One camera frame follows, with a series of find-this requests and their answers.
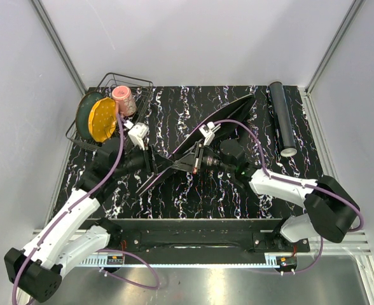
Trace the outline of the black sport racket bag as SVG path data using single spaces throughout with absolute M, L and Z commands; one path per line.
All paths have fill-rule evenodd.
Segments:
M 215 140 L 228 137 L 237 125 L 232 122 L 222 124 L 220 121 L 230 119 L 242 122 L 249 114 L 254 102 L 253 94 L 244 95 L 206 117 L 173 151 L 169 158 L 170 165 L 149 178 L 139 187 L 136 195 L 143 195 L 176 171 L 196 174 L 202 167 L 203 159 L 207 159 L 205 165 L 208 167 L 218 163 L 219 161 L 211 156 L 210 144 Z

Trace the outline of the black shuttlecock tube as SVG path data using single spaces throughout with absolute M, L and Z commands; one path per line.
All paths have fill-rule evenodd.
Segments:
M 297 149 L 283 84 L 279 81 L 270 83 L 269 93 L 279 152 L 282 157 L 289 158 L 297 153 Z

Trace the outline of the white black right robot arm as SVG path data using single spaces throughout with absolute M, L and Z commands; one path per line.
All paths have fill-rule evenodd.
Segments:
M 284 219 L 272 236 L 274 248 L 286 252 L 305 238 L 320 236 L 341 243 L 360 219 L 360 208 L 345 189 L 330 176 L 319 180 L 301 179 L 265 170 L 246 160 L 236 140 L 224 140 L 217 151 L 196 142 L 189 148 L 178 147 L 172 157 L 178 170 L 197 173 L 214 168 L 231 175 L 233 183 L 246 192 L 278 198 L 303 208 L 305 213 Z

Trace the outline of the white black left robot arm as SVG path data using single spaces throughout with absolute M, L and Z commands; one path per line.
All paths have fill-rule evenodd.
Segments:
M 117 179 L 134 171 L 158 173 L 171 161 L 153 148 L 123 151 L 124 141 L 113 138 L 97 151 L 83 172 L 65 205 L 44 229 L 22 249 L 11 248 L 4 256 L 6 271 L 13 284 L 11 301 L 17 304 L 19 290 L 32 300 L 47 301 L 64 277 L 89 255 L 123 246 L 121 227 L 103 217 L 79 238 L 72 235 L 107 200 L 117 187 Z

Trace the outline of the pink patterned mug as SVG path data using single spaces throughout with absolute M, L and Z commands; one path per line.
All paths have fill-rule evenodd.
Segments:
M 117 86 L 111 92 L 112 99 L 116 103 L 116 111 L 123 117 L 132 116 L 137 110 L 131 89 L 127 86 Z

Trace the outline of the yellow dotted plate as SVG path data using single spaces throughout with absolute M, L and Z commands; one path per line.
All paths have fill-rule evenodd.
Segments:
M 103 143 L 116 129 L 115 101 L 109 97 L 98 100 L 88 117 L 88 131 L 95 142 Z

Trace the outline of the dark green plate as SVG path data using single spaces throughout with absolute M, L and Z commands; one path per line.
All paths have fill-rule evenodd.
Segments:
M 103 96 L 101 93 L 97 91 L 91 91 L 83 96 L 78 105 L 75 117 L 75 125 L 77 132 L 85 140 L 92 139 L 92 136 L 88 129 L 88 119 L 92 107 L 102 98 Z

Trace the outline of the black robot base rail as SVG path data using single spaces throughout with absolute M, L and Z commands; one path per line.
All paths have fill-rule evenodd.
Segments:
M 310 253 L 307 239 L 284 241 L 279 219 L 112 219 L 114 246 L 157 268 L 262 264 L 266 254 Z

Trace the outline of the right aluminium frame post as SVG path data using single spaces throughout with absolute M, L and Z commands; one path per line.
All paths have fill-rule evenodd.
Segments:
M 353 21 L 359 14 L 361 8 L 365 4 L 365 0 L 353 0 L 351 2 L 350 7 L 348 8 L 343 20 L 341 21 L 339 27 L 337 28 L 333 39 L 329 43 L 317 69 L 315 70 L 314 74 L 312 75 L 308 85 L 305 87 L 305 92 L 307 94 L 311 94 L 313 89 L 315 88 L 318 80 L 321 78 L 323 72 L 326 70 L 330 60 L 332 59 L 333 55 L 335 54 L 336 50 L 338 49 L 339 45 L 341 44 L 343 38 L 345 37 L 346 33 L 350 29 Z

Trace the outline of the aluminium frame post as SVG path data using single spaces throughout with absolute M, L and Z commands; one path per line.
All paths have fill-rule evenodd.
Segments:
M 43 2 L 40 0 L 29 0 L 29 2 L 34 8 L 37 17 L 39 18 L 43 28 L 45 29 L 50 41 L 52 42 L 52 45 L 56 49 L 64 67 L 66 68 L 68 74 L 73 80 L 76 88 L 81 94 L 85 94 L 87 88 L 83 80 L 81 79 L 80 74 L 75 68 L 73 61 L 71 60 Z
M 329 43 L 317 69 L 315 70 L 314 74 L 312 75 L 308 85 L 305 87 L 305 92 L 307 94 L 311 94 L 313 89 L 315 88 L 318 80 L 321 78 L 323 72 L 326 70 L 330 60 L 332 59 L 333 55 L 335 54 L 336 50 L 338 49 L 339 45 L 341 44 L 343 38 L 345 37 L 346 33 L 350 29 L 353 21 L 359 14 L 361 8 L 365 4 L 365 0 L 353 0 L 351 2 L 350 7 L 348 8 L 343 20 L 341 21 L 339 27 L 337 28 L 333 39 Z

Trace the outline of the aluminium front frame rail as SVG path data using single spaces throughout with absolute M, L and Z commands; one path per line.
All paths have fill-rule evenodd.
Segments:
M 365 234 L 341 244 L 303 240 L 288 252 L 177 245 L 127 257 L 114 276 L 78 267 L 50 304 L 374 304 Z

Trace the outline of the left aluminium frame post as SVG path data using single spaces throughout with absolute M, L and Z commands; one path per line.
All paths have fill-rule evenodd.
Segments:
M 76 88 L 81 94 L 85 94 L 87 88 L 83 80 L 81 79 L 80 74 L 75 68 L 73 61 L 71 60 L 43 2 L 40 0 L 29 0 L 29 2 L 34 8 L 37 17 L 39 18 L 43 28 L 45 29 L 50 41 L 52 42 L 52 45 L 56 49 L 64 67 L 66 68 L 68 74 L 73 80 Z

